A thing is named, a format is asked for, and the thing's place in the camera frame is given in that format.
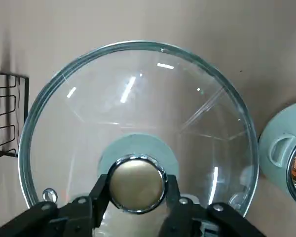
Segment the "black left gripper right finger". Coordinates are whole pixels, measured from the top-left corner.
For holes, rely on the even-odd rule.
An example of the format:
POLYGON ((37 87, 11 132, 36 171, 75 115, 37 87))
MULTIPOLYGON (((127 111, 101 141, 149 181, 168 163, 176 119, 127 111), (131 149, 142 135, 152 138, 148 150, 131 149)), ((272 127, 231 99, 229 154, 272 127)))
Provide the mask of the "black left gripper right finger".
POLYGON ((164 237, 265 236, 226 203, 213 203, 203 208, 181 196, 175 175, 167 175, 165 198, 169 214, 162 224, 164 237))

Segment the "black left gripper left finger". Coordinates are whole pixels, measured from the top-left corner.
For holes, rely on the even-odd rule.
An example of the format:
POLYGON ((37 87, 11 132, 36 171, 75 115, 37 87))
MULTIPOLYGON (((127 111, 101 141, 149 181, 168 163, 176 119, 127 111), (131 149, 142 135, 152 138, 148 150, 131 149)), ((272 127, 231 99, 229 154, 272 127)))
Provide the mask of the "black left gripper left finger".
POLYGON ((91 237, 109 201, 109 176, 103 174, 87 196, 62 207, 39 202, 1 226, 0 237, 91 237))

